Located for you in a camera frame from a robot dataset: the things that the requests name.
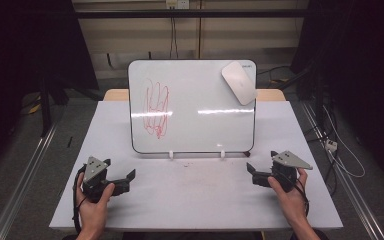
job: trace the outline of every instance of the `power outlet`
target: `power outlet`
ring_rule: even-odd
[[[177,0],[166,0],[167,9],[176,9],[177,8]]]
[[[336,149],[338,149],[338,143],[334,142],[328,138],[328,139],[326,139],[326,142],[325,142],[325,149],[330,150],[331,152],[334,153],[336,151]]]
[[[189,0],[177,0],[177,9],[189,9]]]

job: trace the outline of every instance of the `whiteboard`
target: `whiteboard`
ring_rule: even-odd
[[[241,105],[221,70],[250,60],[138,60],[129,65],[132,146],[139,153],[245,152],[254,145],[255,100]]]

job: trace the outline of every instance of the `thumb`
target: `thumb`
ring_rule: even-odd
[[[99,204],[107,204],[107,202],[110,200],[110,197],[112,193],[114,192],[115,185],[114,183],[108,184],[108,186],[105,187],[104,192],[102,193],[101,199],[99,200]]]
[[[270,187],[273,188],[273,190],[276,192],[276,195],[279,198],[279,200],[282,200],[283,198],[286,197],[285,191],[283,191],[282,186],[274,177],[269,177],[268,181],[269,181]]]

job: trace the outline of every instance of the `white eraser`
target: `white eraser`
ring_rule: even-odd
[[[248,105],[257,97],[255,84],[239,62],[231,62],[221,70],[221,74],[242,105]]]

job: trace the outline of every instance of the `finger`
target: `finger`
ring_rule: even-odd
[[[299,178],[298,180],[302,183],[302,185],[305,187],[305,183],[307,182],[307,172],[303,168],[298,168]]]
[[[76,202],[77,204],[80,204],[80,202],[85,198],[85,195],[83,194],[82,191],[82,183],[83,183],[83,178],[84,178],[85,173],[80,173],[79,178],[77,179],[77,188],[76,188]]]
[[[108,184],[108,186],[105,187],[104,192],[102,193],[101,199],[99,200],[98,204],[107,204],[107,202],[110,200],[110,197],[112,193],[114,192],[115,185],[114,183]]]
[[[287,196],[285,191],[283,191],[283,188],[280,185],[280,183],[274,177],[269,177],[268,181],[269,181],[270,187],[273,188],[273,190],[276,192],[276,195],[279,198],[279,200],[283,201],[283,199],[285,199]]]

